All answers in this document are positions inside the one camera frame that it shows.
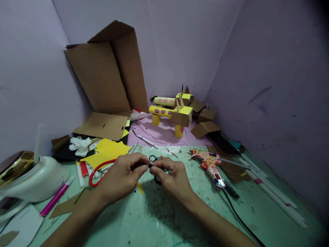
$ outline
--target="hand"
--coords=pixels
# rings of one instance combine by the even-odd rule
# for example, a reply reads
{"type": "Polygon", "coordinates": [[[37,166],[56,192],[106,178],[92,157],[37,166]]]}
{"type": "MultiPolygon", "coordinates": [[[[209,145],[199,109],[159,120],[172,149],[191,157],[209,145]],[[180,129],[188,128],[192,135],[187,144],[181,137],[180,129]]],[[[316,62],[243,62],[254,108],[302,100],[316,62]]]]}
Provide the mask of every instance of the hand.
{"type": "Polygon", "coordinates": [[[117,158],[103,180],[95,189],[104,206],[126,197],[137,186],[140,177],[147,171],[150,160],[141,153],[122,155],[117,158]]]}
{"type": "Polygon", "coordinates": [[[182,162],[161,156],[160,160],[153,162],[150,173],[157,176],[165,190],[184,205],[196,195],[188,181],[182,162]],[[162,168],[168,169],[170,173],[166,174],[162,168]]]}

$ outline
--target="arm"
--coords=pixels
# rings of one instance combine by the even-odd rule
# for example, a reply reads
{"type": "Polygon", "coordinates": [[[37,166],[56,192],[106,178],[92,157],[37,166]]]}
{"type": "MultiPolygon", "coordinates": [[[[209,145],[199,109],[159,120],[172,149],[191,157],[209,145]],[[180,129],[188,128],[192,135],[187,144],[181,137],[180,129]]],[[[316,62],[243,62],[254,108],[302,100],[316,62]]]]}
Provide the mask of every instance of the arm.
{"type": "Polygon", "coordinates": [[[191,188],[182,162],[171,161],[161,156],[161,160],[153,162],[150,173],[156,175],[162,186],[173,195],[195,218],[201,222],[217,239],[218,244],[226,247],[257,246],[248,236],[216,213],[191,188]],[[166,174],[160,168],[166,168],[166,174]]]}
{"type": "Polygon", "coordinates": [[[134,191],[148,169],[143,164],[149,163],[150,160],[140,153],[119,156],[90,199],[79,205],[42,246],[81,246],[102,211],[134,191]]]}

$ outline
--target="pink paper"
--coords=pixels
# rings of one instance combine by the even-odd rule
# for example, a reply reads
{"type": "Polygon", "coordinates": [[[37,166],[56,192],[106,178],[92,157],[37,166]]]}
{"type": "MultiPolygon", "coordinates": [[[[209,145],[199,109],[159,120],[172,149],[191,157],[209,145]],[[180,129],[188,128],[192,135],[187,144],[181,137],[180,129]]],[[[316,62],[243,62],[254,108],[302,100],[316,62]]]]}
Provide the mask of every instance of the pink paper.
{"type": "Polygon", "coordinates": [[[207,137],[202,137],[199,140],[194,137],[191,130],[196,126],[193,121],[189,127],[184,128],[184,134],[182,138],[175,137],[175,124],[171,123],[171,119],[161,117],[160,125],[152,125],[152,114],[148,113],[145,118],[136,120],[130,128],[128,135],[128,146],[133,146],[135,143],[141,146],[148,146],[148,144],[136,137],[132,130],[135,131],[136,135],[148,139],[158,146],[205,146],[212,145],[207,137]]]}

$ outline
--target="colorful glue gun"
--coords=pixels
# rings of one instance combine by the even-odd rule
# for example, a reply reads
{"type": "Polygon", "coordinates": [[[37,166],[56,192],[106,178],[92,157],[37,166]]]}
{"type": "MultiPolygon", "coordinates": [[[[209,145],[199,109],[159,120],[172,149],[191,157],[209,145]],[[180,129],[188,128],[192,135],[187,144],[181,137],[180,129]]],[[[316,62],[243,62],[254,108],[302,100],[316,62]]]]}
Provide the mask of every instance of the colorful glue gun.
{"type": "Polygon", "coordinates": [[[201,166],[207,169],[208,175],[215,183],[215,188],[224,188],[225,182],[220,176],[219,171],[216,167],[216,165],[222,163],[219,156],[217,154],[205,152],[198,149],[190,150],[190,152],[192,153],[192,157],[195,157],[202,161],[201,166]]]}

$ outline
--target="pink marker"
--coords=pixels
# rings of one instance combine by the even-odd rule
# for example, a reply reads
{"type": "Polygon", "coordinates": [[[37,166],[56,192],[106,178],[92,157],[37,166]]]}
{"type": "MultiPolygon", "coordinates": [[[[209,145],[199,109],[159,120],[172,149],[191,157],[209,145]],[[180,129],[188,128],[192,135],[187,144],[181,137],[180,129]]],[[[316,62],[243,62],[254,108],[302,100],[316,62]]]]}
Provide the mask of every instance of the pink marker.
{"type": "Polygon", "coordinates": [[[58,200],[62,197],[68,187],[71,185],[72,181],[75,177],[70,177],[69,180],[62,186],[62,188],[56,193],[56,195],[50,200],[50,202],[45,206],[44,209],[40,212],[40,215],[46,217],[47,214],[52,210],[52,208],[56,205],[58,200]]]}

